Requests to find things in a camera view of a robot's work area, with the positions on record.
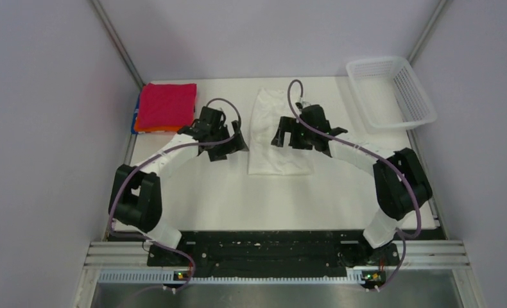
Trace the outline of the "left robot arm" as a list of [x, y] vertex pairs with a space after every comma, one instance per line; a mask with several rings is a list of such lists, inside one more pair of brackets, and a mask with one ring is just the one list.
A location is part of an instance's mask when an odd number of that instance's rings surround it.
[[172, 265], [186, 259], [190, 266], [195, 263], [180, 243], [181, 232], [163, 215], [162, 183], [202, 153], [207, 153], [214, 162], [237, 151], [247, 151], [241, 117], [230, 125], [226, 120], [223, 111], [205, 106], [199, 118], [180, 128], [164, 147], [137, 165], [123, 164], [116, 170], [108, 206], [109, 221], [134, 227], [141, 239], [163, 249], [163, 258]]

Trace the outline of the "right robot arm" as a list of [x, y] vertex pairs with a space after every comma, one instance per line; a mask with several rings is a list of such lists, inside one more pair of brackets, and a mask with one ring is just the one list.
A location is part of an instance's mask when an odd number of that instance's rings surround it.
[[298, 103], [297, 107], [298, 117], [280, 117], [271, 145], [284, 147], [284, 137], [289, 135], [293, 149], [318, 151], [373, 178], [379, 208], [358, 242], [344, 251], [343, 262], [347, 267], [375, 264], [394, 236], [403, 234], [402, 221], [408, 214], [416, 215], [417, 230], [421, 229], [419, 210], [433, 190], [418, 156], [411, 148], [387, 150], [357, 140], [344, 128], [331, 127], [320, 105]]

